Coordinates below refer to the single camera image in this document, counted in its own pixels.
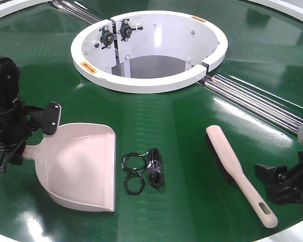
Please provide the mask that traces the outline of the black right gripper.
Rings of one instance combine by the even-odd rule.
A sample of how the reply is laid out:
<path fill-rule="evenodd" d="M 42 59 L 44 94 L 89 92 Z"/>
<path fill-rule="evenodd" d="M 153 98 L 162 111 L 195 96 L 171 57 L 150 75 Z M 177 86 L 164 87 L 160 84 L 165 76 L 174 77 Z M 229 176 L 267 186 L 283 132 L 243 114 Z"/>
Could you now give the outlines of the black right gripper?
<path fill-rule="evenodd" d="M 276 205 L 303 204 L 303 151 L 293 168 L 256 164 L 255 175 L 264 184 L 267 199 Z"/>

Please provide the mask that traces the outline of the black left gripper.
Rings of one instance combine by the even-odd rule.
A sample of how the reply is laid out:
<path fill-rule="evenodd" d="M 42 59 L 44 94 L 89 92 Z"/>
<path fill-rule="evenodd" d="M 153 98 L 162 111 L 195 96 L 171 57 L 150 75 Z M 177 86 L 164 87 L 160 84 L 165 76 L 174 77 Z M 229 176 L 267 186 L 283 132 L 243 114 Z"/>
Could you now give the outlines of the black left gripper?
<path fill-rule="evenodd" d="M 9 163 L 23 163 L 24 143 L 34 131 L 42 128 L 47 136 L 56 133 L 61 111 L 62 107 L 56 102 L 50 102 L 44 110 L 26 105 L 19 97 L 0 106 L 0 173 L 7 172 Z"/>

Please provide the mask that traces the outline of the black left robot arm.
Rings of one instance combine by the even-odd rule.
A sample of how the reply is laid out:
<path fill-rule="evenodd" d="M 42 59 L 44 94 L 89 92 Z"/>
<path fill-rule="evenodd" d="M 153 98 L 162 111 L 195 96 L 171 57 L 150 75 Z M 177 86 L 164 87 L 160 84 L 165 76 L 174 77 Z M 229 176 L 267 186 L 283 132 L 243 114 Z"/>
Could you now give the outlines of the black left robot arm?
<path fill-rule="evenodd" d="M 0 173 L 8 163 L 21 165 L 26 142 L 42 129 L 51 136 L 58 129 L 61 106 L 50 102 L 46 108 L 26 105 L 19 97 L 19 67 L 8 57 L 0 56 Z"/>

